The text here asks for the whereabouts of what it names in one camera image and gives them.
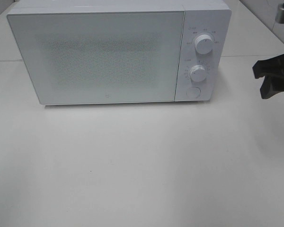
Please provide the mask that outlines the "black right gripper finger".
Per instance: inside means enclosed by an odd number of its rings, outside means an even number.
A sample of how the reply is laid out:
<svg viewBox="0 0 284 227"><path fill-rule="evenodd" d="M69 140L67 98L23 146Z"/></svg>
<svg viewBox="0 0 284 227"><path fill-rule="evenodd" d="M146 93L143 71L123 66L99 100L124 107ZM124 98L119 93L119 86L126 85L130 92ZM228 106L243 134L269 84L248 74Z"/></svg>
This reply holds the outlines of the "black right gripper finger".
<svg viewBox="0 0 284 227"><path fill-rule="evenodd" d="M265 76L263 84L260 88L261 98L269 99L281 92L284 92L284 79Z"/></svg>
<svg viewBox="0 0 284 227"><path fill-rule="evenodd" d="M254 77L259 79L264 76L272 76L284 79L283 60L284 54L266 60L258 60L252 67Z"/></svg>

